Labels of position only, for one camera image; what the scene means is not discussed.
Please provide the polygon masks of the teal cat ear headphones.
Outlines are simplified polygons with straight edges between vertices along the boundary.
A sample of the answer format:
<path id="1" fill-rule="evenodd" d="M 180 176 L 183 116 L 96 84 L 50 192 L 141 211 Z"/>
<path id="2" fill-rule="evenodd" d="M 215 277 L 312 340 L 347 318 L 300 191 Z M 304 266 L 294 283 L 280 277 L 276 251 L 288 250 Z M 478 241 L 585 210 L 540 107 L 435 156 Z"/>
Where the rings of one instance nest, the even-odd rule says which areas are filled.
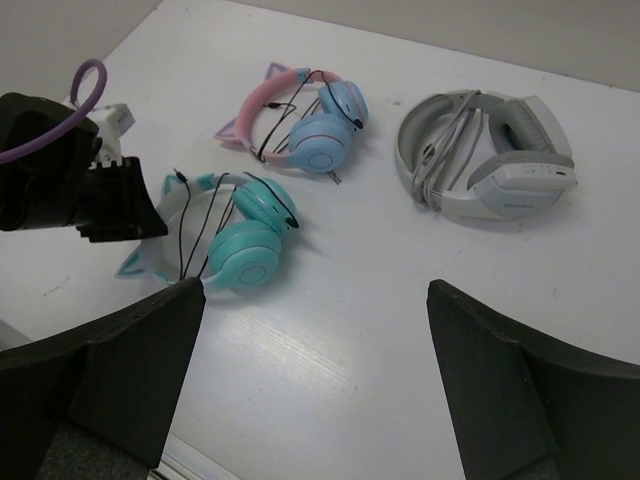
<path id="1" fill-rule="evenodd" d="M 249 172 L 165 177 L 156 210 L 168 227 L 142 240 L 115 273 L 173 285 L 199 279 L 213 290 L 262 286 L 275 275 L 296 205 L 276 181 Z"/>

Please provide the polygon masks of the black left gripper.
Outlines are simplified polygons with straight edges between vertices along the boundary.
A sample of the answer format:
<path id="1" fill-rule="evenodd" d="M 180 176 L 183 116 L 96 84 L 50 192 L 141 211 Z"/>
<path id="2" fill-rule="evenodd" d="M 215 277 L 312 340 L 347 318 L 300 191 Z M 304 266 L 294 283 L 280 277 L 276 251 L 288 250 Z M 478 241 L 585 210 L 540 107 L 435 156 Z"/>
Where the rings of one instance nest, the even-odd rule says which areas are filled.
<path id="1" fill-rule="evenodd" d="M 1 150 L 40 137 L 73 113 L 45 98 L 3 95 Z M 98 151 L 98 132 L 98 126 L 85 118 L 60 138 L 1 166 L 3 231 L 74 225 L 92 243 L 168 234 L 137 157 L 97 162 L 89 168 Z"/>

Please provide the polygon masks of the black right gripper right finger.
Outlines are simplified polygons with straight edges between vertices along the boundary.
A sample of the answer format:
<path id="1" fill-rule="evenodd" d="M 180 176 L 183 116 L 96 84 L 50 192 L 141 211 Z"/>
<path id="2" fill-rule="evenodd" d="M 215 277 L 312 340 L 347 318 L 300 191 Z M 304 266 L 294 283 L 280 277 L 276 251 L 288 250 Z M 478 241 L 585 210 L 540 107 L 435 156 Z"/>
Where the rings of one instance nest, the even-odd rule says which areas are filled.
<path id="1" fill-rule="evenodd" d="M 438 279 L 427 313 L 468 479 L 636 479 L 639 368 Z"/>

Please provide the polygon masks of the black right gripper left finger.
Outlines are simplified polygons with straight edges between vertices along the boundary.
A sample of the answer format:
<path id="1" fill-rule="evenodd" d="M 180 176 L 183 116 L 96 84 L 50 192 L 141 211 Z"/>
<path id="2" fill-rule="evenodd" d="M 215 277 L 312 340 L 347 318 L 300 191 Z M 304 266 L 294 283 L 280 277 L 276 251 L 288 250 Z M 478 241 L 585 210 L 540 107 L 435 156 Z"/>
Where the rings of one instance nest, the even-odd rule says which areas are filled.
<path id="1" fill-rule="evenodd" d="M 147 478 L 161 461 L 205 303 L 191 278 L 2 349 L 2 478 Z"/>

